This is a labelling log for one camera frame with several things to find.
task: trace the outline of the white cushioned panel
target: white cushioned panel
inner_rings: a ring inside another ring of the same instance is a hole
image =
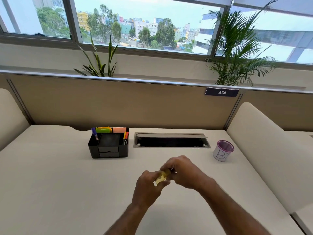
[[[0,151],[29,127],[10,92],[0,89]]]
[[[248,102],[227,133],[288,213],[313,202],[313,156],[307,148]]]

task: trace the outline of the marker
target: marker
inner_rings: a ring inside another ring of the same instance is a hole
[[[95,128],[91,128],[92,134],[95,136],[96,140],[99,140],[96,129]]]
[[[126,145],[126,144],[127,144],[128,135],[129,135],[129,132],[126,132],[125,138],[124,138],[124,140],[123,140],[123,145]]]

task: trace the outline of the wall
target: wall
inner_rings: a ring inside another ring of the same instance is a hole
[[[72,71],[88,60],[80,50],[31,47],[0,43],[0,65],[45,70]],[[107,62],[107,53],[99,53]],[[213,84],[217,74],[202,61],[155,58],[136,55],[114,55],[116,76],[140,79],[175,80]],[[313,90],[313,72],[275,69],[265,77],[253,77],[254,86]]]

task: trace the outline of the glass pane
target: glass pane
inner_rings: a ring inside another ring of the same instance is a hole
[[[233,6],[231,12],[241,11],[246,17],[258,10]],[[313,17],[264,11],[255,22],[260,39],[259,57],[270,56],[276,61],[313,63]]]
[[[75,0],[84,43],[207,54],[219,7],[173,0]]]
[[[0,0],[5,32],[70,38],[62,0]]]

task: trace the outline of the black desk organizer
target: black desk organizer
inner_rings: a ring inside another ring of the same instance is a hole
[[[97,133],[99,140],[92,134],[88,147],[92,158],[128,157],[128,140],[123,145],[124,133]]]

